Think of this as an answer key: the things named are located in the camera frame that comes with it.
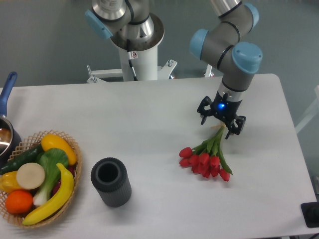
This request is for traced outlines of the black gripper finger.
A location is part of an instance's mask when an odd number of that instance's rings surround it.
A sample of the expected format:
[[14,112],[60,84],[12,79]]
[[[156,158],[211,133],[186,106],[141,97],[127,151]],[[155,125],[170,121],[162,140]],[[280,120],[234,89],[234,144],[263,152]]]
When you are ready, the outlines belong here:
[[225,139],[228,139],[230,135],[239,135],[246,122],[245,116],[235,116],[225,120],[225,125],[228,128],[228,133]]
[[204,124],[207,117],[212,116],[213,111],[211,109],[211,105],[212,105],[212,100],[209,96],[206,96],[202,99],[202,101],[200,102],[198,108],[197,108],[197,112],[200,114],[201,117],[201,123],[200,124]]

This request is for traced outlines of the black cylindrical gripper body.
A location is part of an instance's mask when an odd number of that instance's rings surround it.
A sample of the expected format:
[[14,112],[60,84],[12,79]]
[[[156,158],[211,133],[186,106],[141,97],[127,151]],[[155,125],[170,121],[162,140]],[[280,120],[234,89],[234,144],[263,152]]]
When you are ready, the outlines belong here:
[[243,117],[237,115],[242,100],[230,101],[231,97],[228,93],[221,95],[219,92],[216,93],[215,99],[210,105],[211,116],[223,121],[224,123],[231,124],[233,121],[239,124],[243,123]]

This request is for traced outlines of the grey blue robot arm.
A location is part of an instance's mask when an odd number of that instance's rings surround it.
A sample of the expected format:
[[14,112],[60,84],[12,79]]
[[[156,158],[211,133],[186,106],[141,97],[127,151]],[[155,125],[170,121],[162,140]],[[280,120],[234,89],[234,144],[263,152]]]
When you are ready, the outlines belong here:
[[[246,118],[237,115],[237,110],[263,58],[257,45],[241,39],[256,26],[259,13],[240,0],[214,0],[211,4],[220,23],[212,31],[198,30],[189,50],[223,77],[215,98],[205,97],[197,112],[203,120],[213,116],[225,123],[229,135],[240,134]],[[110,39],[117,47],[125,81],[159,78],[158,45],[164,27],[150,12],[149,1],[94,0],[85,18],[100,38]]]

